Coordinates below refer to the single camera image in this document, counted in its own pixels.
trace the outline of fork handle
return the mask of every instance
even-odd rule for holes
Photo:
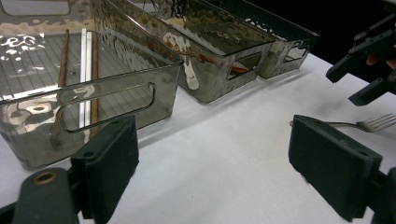
[[[358,125],[353,124],[353,123],[347,123],[347,122],[333,122],[333,121],[323,121],[327,124],[330,124],[332,126],[349,126],[353,128],[359,128]]]

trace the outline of bin handle cutout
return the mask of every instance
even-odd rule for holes
[[[283,59],[284,63],[289,63],[292,61],[300,60],[302,59],[305,54],[308,52],[308,46],[297,46],[293,47],[289,50],[288,54],[285,56]]]
[[[9,16],[62,16],[70,13],[69,0],[0,0]]]
[[[141,84],[100,95],[87,95],[83,92],[78,94],[76,101],[62,105],[56,114],[56,119],[59,121],[61,130],[68,133],[82,132],[149,108],[154,103],[155,92],[154,83]],[[81,127],[78,122],[79,105],[86,102],[97,105],[98,108],[92,108],[91,111],[99,111],[99,114],[92,116],[92,118],[96,118],[95,121]]]
[[[228,73],[227,80],[230,81],[256,69],[261,57],[261,53],[255,53],[235,61]]]

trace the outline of plastic storage bin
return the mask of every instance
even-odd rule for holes
[[[182,59],[107,0],[0,2],[0,133],[23,167],[67,158],[115,118],[171,116]]]
[[[275,41],[203,1],[129,2],[127,14],[184,59],[178,84],[200,103],[254,80]]]
[[[245,0],[219,0],[219,8],[276,39],[259,71],[263,78],[300,68],[319,39],[318,34]]]

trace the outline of white table surface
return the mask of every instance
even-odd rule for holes
[[[387,93],[366,106],[348,97],[368,83],[308,55],[303,66],[270,80],[257,78],[210,105],[177,90],[171,118],[140,130],[140,163],[109,223],[256,224],[347,223],[289,163],[289,121],[295,114],[358,121],[396,113]],[[396,125],[379,133],[340,129],[396,166]],[[0,139],[0,206],[18,199],[31,174]],[[56,166],[69,167],[69,161]],[[370,223],[373,212],[353,223]]]

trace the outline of black mechanical part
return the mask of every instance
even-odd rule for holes
[[[78,223],[78,212],[107,223],[139,163],[134,117],[109,122],[71,157],[23,181],[19,199],[0,209],[0,223]]]
[[[139,163],[134,122],[113,121],[71,157],[84,218],[107,223]]]
[[[295,115],[289,160],[333,210],[351,222],[366,207],[372,223],[396,223],[396,169],[378,169],[382,157],[318,119]]]
[[[337,62],[326,73],[326,77],[331,82],[337,82],[347,73],[361,66],[371,54],[376,54],[381,61],[396,58],[396,8],[393,4],[386,4],[385,10],[391,14],[382,21],[370,26],[366,31],[355,35],[355,46],[348,51],[343,59]],[[386,92],[396,91],[393,78],[383,78],[381,81],[375,80],[369,86],[356,92],[349,97],[354,105],[368,105]]]

